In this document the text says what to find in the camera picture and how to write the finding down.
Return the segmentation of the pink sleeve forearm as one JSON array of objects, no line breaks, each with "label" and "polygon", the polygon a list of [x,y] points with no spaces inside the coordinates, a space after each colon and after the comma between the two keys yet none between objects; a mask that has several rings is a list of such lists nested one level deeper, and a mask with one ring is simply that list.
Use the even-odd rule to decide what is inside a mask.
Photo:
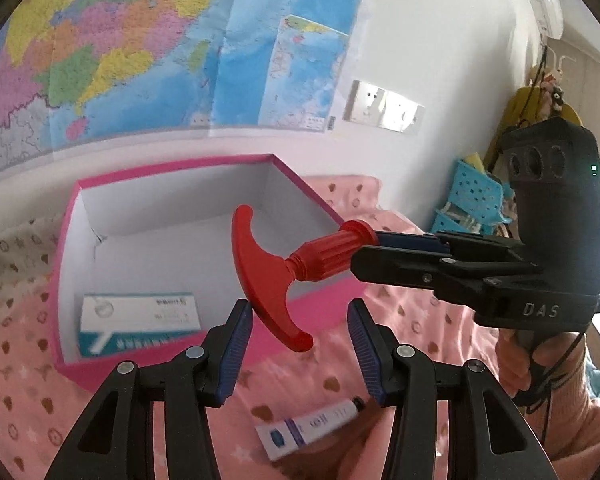
[{"label": "pink sleeve forearm", "polygon": [[586,390],[585,341],[558,368],[552,400],[526,416],[561,479],[591,479],[600,466],[600,405]]}]

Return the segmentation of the person's right hand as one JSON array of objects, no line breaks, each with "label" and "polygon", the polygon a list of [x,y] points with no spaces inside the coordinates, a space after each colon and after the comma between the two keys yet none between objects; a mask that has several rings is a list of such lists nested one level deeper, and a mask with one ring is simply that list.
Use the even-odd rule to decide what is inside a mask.
[{"label": "person's right hand", "polygon": [[565,385],[577,375],[583,364],[585,338],[581,334],[565,333],[544,341],[532,353],[522,348],[513,330],[499,330],[495,346],[498,359],[498,381],[512,398],[529,391],[532,384],[531,363],[550,374],[554,388]]}]

